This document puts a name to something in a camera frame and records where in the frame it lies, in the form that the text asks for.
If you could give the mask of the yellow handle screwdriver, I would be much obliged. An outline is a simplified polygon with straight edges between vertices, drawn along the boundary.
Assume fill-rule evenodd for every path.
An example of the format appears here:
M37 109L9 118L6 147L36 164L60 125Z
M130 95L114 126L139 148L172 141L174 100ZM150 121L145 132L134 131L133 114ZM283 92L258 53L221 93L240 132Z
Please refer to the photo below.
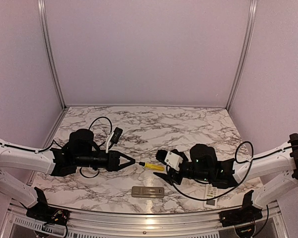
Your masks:
M150 169L150 170L155 170L155 171L164 171L164 167L163 166L159 166L159 165L154 165L154 164L149 164L149 163L145 163L145 162L138 162L138 164L144 168Z

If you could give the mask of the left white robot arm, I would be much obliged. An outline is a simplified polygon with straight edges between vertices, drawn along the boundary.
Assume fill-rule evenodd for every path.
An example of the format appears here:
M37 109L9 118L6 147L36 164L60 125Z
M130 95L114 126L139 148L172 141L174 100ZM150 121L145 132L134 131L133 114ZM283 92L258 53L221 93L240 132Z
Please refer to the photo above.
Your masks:
M0 192L21 203L41 220L53 216L45 194L37 187L27 186L5 171L6 168L36 171L53 177L74 174L78 167L104 168L117 172L135 164L135 159L106 147L104 150L94 141L88 129L79 129L70 134L68 142L61 148L36 149L21 147L0 139Z

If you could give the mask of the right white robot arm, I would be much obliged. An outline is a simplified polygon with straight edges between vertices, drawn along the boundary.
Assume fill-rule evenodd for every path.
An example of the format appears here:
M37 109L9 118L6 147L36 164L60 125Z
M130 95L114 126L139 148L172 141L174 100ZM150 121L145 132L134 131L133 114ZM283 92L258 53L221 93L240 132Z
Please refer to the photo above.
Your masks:
M176 149L158 150L156 159L166 166L166 173L156 176L172 186L180 185L184 178L201 180L230 193L247 180L278 173L278 176L262 187L244 195L243 205L236 211L236 218L247 222L255 215L255 209L263 209L268 203L298 187L298 134L275 149L251 155L243 161L234 155L232 159L219 161L215 149L206 144L195 144L189 156Z

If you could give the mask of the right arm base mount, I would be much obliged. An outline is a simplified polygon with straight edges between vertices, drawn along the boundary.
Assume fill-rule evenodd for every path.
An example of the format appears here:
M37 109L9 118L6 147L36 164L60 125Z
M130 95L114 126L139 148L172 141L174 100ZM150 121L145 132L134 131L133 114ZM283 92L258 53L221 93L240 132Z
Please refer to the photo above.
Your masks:
M254 222L263 218L262 208L256 208L252 202L254 190L247 192L242 201L242 206L219 212L220 222L223 227L236 226L248 222Z

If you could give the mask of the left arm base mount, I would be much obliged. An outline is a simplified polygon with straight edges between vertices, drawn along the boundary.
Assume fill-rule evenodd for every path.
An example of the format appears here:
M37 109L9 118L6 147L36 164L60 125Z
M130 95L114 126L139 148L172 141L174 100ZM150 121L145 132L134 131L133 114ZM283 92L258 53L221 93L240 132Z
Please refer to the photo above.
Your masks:
M46 224L65 226L69 219L69 210L50 206L44 192L37 187L34 187L34 190L37 193L37 203L27 208L26 216Z

